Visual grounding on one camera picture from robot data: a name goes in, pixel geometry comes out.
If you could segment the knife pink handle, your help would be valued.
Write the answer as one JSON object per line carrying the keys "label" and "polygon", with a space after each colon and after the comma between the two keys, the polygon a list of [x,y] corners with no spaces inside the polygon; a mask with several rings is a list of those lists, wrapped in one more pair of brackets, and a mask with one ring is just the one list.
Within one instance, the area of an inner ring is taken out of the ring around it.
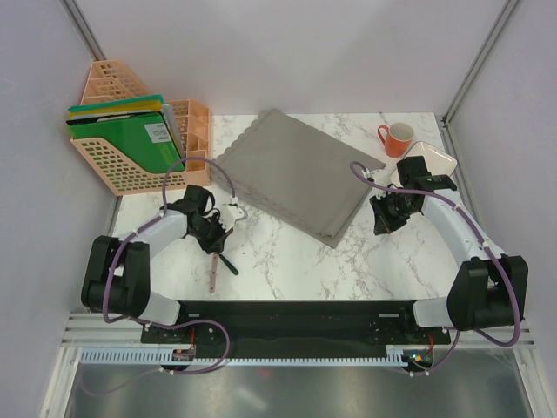
{"label": "knife pink handle", "polygon": [[210,282],[209,282],[209,292],[214,293],[216,289],[216,280],[217,280],[217,273],[218,273],[218,260],[219,256],[217,253],[212,255],[211,259],[211,274],[210,274]]}

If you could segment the gold fork green handle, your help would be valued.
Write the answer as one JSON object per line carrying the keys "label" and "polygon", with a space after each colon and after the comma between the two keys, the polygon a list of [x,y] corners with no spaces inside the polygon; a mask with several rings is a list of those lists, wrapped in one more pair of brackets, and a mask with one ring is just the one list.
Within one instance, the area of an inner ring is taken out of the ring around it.
{"label": "gold fork green handle", "polygon": [[233,275],[239,275],[239,270],[223,254],[220,254],[219,258]]}

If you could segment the white rectangular plate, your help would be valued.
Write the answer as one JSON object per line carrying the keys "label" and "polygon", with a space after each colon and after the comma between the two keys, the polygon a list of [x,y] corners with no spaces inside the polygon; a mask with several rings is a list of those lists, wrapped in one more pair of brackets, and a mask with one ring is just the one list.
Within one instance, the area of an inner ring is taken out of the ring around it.
{"label": "white rectangular plate", "polygon": [[456,158],[423,141],[411,145],[401,156],[401,158],[405,157],[423,157],[427,170],[433,175],[446,174],[451,176],[458,165]]}

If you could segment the orange mug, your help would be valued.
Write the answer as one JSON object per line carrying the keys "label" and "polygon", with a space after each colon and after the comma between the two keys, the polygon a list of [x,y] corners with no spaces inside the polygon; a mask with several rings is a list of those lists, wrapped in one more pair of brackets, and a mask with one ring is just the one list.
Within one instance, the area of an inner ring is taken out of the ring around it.
{"label": "orange mug", "polygon": [[401,122],[392,125],[380,125],[377,134],[384,146],[386,155],[390,158],[401,157],[414,139],[413,128]]}

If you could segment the grey placemat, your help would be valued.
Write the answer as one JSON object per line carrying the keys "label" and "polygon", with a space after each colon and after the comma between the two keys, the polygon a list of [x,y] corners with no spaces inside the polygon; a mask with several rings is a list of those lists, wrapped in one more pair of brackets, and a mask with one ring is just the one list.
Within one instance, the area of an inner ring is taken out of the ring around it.
{"label": "grey placemat", "polygon": [[246,204],[338,246],[369,193],[350,169],[385,163],[283,112],[258,117],[216,159],[211,180]]}

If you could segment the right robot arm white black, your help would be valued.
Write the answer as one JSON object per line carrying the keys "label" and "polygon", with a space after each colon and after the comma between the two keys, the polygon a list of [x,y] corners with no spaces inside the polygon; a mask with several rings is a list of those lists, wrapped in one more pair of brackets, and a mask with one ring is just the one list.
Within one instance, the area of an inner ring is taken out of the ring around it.
{"label": "right robot arm white black", "polygon": [[398,188],[380,170],[369,178],[378,185],[370,199],[374,233],[394,233],[420,213],[435,226],[459,267],[447,296],[413,303],[413,312],[399,320],[400,336],[415,343],[430,327],[480,331],[518,326],[526,299],[526,261],[505,254],[485,235],[452,179],[430,173],[423,157],[401,159],[397,171]]}

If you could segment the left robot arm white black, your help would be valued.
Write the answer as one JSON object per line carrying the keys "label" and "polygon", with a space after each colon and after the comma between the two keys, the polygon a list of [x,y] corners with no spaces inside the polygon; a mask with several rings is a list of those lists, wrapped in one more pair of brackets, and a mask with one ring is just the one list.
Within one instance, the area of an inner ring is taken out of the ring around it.
{"label": "left robot arm white black", "polygon": [[143,323],[161,325],[161,333],[181,342],[191,332],[177,300],[151,289],[151,260],[178,239],[194,238],[201,250],[223,259],[226,239],[245,217],[236,197],[216,207],[206,188],[189,185],[184,197],[165,203],[146,224],[118,237],[101,235],[91,246],[81,301],[84,307],[107,316],[119,314]]}

